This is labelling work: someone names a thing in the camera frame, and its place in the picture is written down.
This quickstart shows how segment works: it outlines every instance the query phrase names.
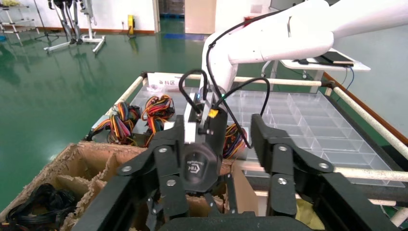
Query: black stand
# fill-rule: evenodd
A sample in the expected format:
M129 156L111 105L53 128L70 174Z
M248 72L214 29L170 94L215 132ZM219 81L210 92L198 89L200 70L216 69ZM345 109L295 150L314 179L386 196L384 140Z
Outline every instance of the black stand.
M53 34L49 33L49 32L45 29L44 22L42 21L41 14L39 13L36 0L34 0L34 4L36 5L37 13L38 13L39 19L40 19L40 21L41 21L42 28L44 29L44 35L43 35L43 36L40 36L40 37L37 37L37 38L34 38L34 39L35 39L35 40L39 40L40 38L46 37L46 38L47 38L46 43L50 44L50 43L54 42L55 40L57 40L60 36L59 36L59 35L53 35Z

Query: red and yellow wires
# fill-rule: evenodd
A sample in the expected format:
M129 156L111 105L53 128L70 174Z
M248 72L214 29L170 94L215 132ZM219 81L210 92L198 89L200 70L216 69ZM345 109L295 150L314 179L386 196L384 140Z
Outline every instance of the red and yellow wires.
M110 130L107 137L108 142L119 144L133 144L131 139L132 130L140 118L139 107L130 106L122 102L117 105L116 115L111 115L109 119L102 121L94 130L93 134L98 134L102 130Z
M147 121L149 129L146 134L149 136L145 143L147 147L152 137L164 129L164 123L174 115L174 102L168 95L162 97L152 96L145 104L145 109L141 114L141 119Z
M247 138L246 131L244 129L242 129L242 131ZM224 140L224 150L222 154L223 158L232 159L238 151L243 150L244 148L245 142L238 131L237 125L232 124L228 126Z

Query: transparent organizer box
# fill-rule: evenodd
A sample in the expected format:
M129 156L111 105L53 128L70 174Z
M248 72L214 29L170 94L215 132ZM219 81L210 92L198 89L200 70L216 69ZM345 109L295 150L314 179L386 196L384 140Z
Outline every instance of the transparent organizer box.
M186 92L198 88L185 87ZM131 105L144 109L146 101L154 96L168 94L174 100L177 115L183 115L187 102L175 89L163 88L151 91L142 87ZM242 127L250 128L251 115L261 111L265 92L237 91L227 98L227 103ZM271 128L286 130L296 145L310 153L330 161L336 167L391 170L378 154L351 127L333 105L321 94L271 92L264 122ZM258 161L253 149L246 150L247 161ZM264 172L246 171L248 177L269 177ZM404 187L401 182L389 180L349 179L353 183Z

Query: cardboard box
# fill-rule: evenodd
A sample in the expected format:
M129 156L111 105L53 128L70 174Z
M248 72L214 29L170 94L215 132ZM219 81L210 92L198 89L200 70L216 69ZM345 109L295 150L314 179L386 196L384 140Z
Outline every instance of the cardboard box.
M126 145L80 142L68 145L51 163L46 165L21 193L0 213L0 221L17 205L24 203L41 184L50 183L56 189L72 191L78 200L75 213L70 213L61 231L69 231L84 214L92 200L115 175L116 168L146 149ZM233 161L222 163L221 175L231 173L234 178L238 212L258 213L257 197L240 168ZM205 217L209 206L204 197L186 196L190 215ZM220 212L229 211L228 192L222 187L214 200Z

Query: black cable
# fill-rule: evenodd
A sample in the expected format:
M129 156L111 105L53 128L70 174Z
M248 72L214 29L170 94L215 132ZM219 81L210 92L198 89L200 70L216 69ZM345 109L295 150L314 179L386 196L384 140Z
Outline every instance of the black cable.
M224 31L224 33L222 33L221 35L219 35L210 45L208 45L207 54L206 54L206 56L205 56L205 63L206 63L206 65L207 65L207 70L208 70L208 73L209 73L209 75L210 75L210 79L211 79L211 81L213 82L214 90L215 90L215 92L216 92L216 94L217 94L217 96L218 96L219 99L222 98L222 95L221 95L221 92L220 92L220 90L219 90L219 88L218 88L218 85L217 85L217 83L216 83L216 81L215 81L215 79L214 79L213 72L212 72L212 70L211 70L211 65L210 65L210 51L211 51L211 49L216 45L217 41L218 41L220 38L222 38L224 35L228 34L229 32L231 32L231 31L233 31L233 30L235 30L235 29L237 29L237 28L239 28L239 27L241 27L241 26L243 26L243 25L245 25L245 24L258 21L258 20L260 20L260 19L263 19L263 18L272 16L272 15L275 15L275 14L280 13L280 12L282 12L282 11L276 11L276 12L272 12L272 13L267 13L267 14L264 14L264 15L261 15L261 16L258 16L258 17L255 17L255 18L253 18L253 19L251 19L251 20L248 20L248 21L239 23L239 24L237 24L236 26L233 26L233 27L231 27L230 29ZM232 113L231 109L229 108L227 102L223 101L223 104L224 104L226 110L228 111L229 115L231 115L231 118L232 118L232 120L234 121L234 123L235 123L236 125L238 125L239 123L238 123L238 121L237 121L237 118L235 118L235 116L234 116L234 114ZM238 131L240 132L240 134L242 135L242 138L244 139L246 146L247 146L248 148L251 148L251 145L249 144L248 140L246 139L245 134L244 134L244 132L243 132L241 126L237 126L237 129L238 129Z
M178 82L178 89L181 92L181 94L183 94L184 98L186 98L187 102L191 105L191 107L194 109L194 111L199 114L201 113L201 110L198 108L197 105L194 104L193 100L190 99L189 95L186 93L186 91L183 88L183 82L184 80L191 74L202 74L204 77L204 88L203 88L203 100L207 99L207 84L208 84L208 78L207 78L207 73L205 71L203 71L202 69L193 69L190 70L186 73L183 74L183 76L180 78L180 81Z
M248 84L250 84L250 83L252 83L252 82L258 81L258 80L263 80L263 81L265 81L266 84L267 84L267 95L266 95L266 97L265 97L264 105L262 106L262 110L261 110L261 116L262 116L262 114L264 113L265 108L266 108L266 106L267 106L268 99L269 99L269 92L270 92L270 83L269 83L268 79L267 79L267 78L264 78L264 77L252 78L252 79L250 79L250 80L245 81L243 84L237 86L236 88L229 90L221 99L219 99L219 100L216 102L215 107L218 107L218 106L220 105L220 103L222 103L228 96L230 96L230 95L233 94L234 92L236 92L236 91L238 91L239 89L245 87L246 85L248 85Z
M50 184L42 184L31 193L26 202L9 211L6 221L10 225L55 224L60 227L68 213L75 210L76 203L70 191L56 190ZM32 210L38 206L46 208L47 212L33 216Z

